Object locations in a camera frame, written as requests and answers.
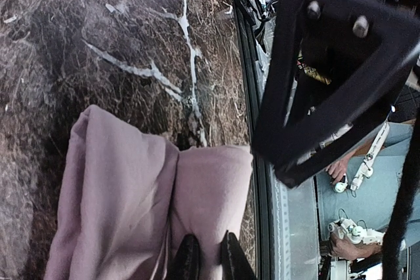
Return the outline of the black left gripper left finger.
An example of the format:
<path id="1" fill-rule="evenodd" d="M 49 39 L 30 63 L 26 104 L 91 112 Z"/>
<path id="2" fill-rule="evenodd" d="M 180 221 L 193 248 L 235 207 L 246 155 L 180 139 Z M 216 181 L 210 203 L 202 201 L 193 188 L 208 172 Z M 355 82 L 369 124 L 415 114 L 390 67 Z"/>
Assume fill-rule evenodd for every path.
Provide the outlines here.
<path id="1" fill-rule="evenodd" d="M 200 244 L 193 234 L 185 235 L 167 270 L 166 280 L 198 280 L 200 277 Z"/>

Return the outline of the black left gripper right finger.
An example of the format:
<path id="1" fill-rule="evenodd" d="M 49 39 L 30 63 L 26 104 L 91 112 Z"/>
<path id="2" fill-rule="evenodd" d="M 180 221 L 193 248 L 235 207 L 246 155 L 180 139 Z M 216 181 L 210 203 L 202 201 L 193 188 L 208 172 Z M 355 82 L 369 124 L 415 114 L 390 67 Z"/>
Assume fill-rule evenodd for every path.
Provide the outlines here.
<path id="1" fill-rule="evenodd" d="M 227 231 L 221 243 L 222 278 L 225 280 L 257 280 L 236 235 Z"/>

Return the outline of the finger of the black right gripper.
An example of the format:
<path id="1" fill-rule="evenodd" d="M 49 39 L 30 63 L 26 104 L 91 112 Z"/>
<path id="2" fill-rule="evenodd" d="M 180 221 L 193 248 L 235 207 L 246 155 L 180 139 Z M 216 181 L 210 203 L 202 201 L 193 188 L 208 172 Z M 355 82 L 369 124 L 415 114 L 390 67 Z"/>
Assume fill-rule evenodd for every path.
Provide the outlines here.
<path id="1" fill-rule="evenodd" d="M 387 117 L 419 57 L 419 7 L 279 0 L 257 149 L 299 186 Z"/>

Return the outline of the pink and white underwear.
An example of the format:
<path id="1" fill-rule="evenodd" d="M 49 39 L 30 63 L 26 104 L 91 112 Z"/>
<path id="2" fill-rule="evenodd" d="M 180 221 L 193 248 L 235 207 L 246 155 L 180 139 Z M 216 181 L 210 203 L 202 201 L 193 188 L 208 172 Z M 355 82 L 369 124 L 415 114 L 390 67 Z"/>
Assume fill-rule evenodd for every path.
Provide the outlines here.
<path id="1" fill-rule="evenodd" d="M 46 279 L 164 279 L 187 239 L 200 279 L 221 279 L 221 243 L 239 234 L 247 146 L 179 150 L 98 106 L 71 129 Z"/>

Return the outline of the operator hand upper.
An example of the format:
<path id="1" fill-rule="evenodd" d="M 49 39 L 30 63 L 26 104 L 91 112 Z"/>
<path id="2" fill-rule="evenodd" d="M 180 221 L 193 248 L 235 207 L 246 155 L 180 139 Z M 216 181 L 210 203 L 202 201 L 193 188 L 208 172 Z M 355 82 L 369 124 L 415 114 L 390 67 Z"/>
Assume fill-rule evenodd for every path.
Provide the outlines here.
<path id="1" fill-rule="evenodd" d="M 345 176 L 349 160 L 350 157 L 346 156 L 342 159 L 336 160 L 326 168 L 325 171 L 330 175 L 331 183 L 333 185 L 340 182 Z"/>

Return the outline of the operator hand lower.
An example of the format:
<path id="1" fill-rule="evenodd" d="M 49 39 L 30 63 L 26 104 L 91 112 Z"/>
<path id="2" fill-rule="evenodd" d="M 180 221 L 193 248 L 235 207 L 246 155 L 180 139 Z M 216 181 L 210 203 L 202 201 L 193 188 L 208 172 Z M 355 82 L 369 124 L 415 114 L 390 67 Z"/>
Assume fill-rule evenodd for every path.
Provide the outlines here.
<path id="1" fill-rule="evenodd" d="M 330 234 L 329 244 L 329 254 L 331 256 L 350 261 L 358 258 L 368 258 L 382 250 L 382 246 L 377 243 L 355 245 L 348 238 L 341 239 L 336 233 Z"/>

